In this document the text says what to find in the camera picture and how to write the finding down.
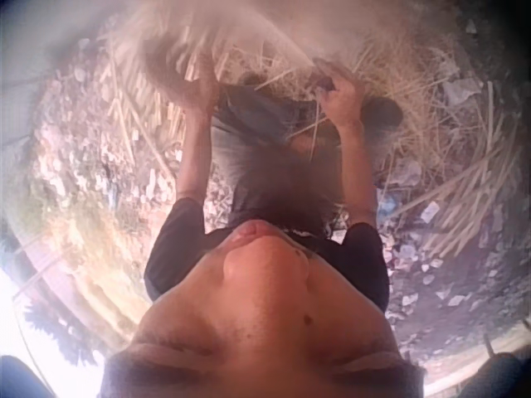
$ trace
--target black t-shirt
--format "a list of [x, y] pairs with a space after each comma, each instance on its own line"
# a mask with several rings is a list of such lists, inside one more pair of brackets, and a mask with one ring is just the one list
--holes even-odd
[[[145, 270], [144, 282], [149, 297], [154, 301], [179, 284], [202, 255], [219, 245], [234, 227], [205, 234], [202, 207], [188, 198], [175, 203], [155, 241]], [[389, 278], [382, 256], [382, 241], [374, 228], [364, 223], [351, 226], [341, 245], [295, 231], [287, 234], [320, 255], [385, 312], [389, 302]]]

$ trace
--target dirt ground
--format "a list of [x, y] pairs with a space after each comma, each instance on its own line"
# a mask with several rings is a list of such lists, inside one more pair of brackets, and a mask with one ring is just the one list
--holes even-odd
[[[520, 84], [525, 61], [516, 39], [510, 39], [514, 46], [506, 46], [504, 27], [468, 2], [420, 6], [454, 38], [457, 64], [471, 65], [484, 83], [492, 81], [504, 111], [521, 114], [528, 99]], [[105, 83], [101, 62], [108, 56], [105, 39], [94, 34], [76, 43], [47, 81], [36, 115], [30, 180], [50, 228], [50, 245], [68, 256], [80, 290], [92, 295], [99, 308], [111, 302], [129, 325], [138, 323], [149, 306], [142, 271], [173, 197], [171, 182], [134, 128], [135, 164], [129, 160], [119, 125], [110, 117], [117, 105], [107, 92], [113, 88]], [[522, 145], [527, 145], [525, 118], [519, 125]], [[158, 130], [153, 137], [171, 171], [178, 172], [179, 144]], [[480, 233], [455, 258], [438, 261], [421, 252], [418, 220], [405, 220], [400, 227], [395, 223], [382, 233], [392, 281], [386, 315], [401, 351], [428, 370], [428, 383], [454, 370], [441, 365], [445, 358], [482, 344], [484, 333], [491, 339], [503, 336], [530, 314], [531, 230], [529, 188], [524, 186], [529, 168], [522, 164], [519, 170], [516, 192], [502, 190]], [[230, 200], [230, 189], [214, 170], [205, 205], [208, 230], [224, 226]], [[405, 245], [412, 247], [415, 260], [401, 266]]]

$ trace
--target forearm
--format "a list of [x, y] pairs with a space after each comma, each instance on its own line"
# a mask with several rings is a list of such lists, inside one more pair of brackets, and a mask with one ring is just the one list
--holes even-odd
[[177, 198], [191, 197], [203, 203], [212, 163], [211, 117], [187, 114], [183, 159], [178, 175]]
[[361, 123], [339, 129], [341, 137], [341, 181], [349, 224], [367, 222], [376, 227], [378, 202], [373, 170]]

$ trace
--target sky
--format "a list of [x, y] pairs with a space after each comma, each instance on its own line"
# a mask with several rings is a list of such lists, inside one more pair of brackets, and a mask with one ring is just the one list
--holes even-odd
[[[18, 287], [0, 270], [0, 355], [18, 357], [39, 376], [30, 358], [22, 336], [17, 327], [15, 308], [11, 297], [18, 291]], [[29, 349], [37, 365], [60, 398], [95, 398], [98, 395], [103, 377], [104, 358], [95, 352], [97, 366], [73, 366], [65, 360], [59, 351], [57, 343], [46, 333], [32, 329], [20, 313], [20, 309], [29, 304], [29, 299], [21, 297], [17, 300], [17, 313], [22, 332], [27, 340]]]

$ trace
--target eyebrow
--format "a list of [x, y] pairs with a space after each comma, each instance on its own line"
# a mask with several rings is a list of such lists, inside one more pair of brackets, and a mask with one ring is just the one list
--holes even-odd
[[332, 377], [334, 381], [346, 386], [381, 386], [404, 391], [408, 397], [416, 397], [422, 386], [423, 373], [418, 366], [404, 362], [384, 369], [346, 371]]
[[205, 347], [189, 344], [186, 342], [178, 342], [173, 339], [168, 339], [152, 332], [146, 332], [135, 338], [134, 342], [138, 344], [153, 344], [156, 346], [166, 347], [170, 350], [178, 352], [192, 352], [201, 357], [209, 357], [213, 354], [212, 350]]

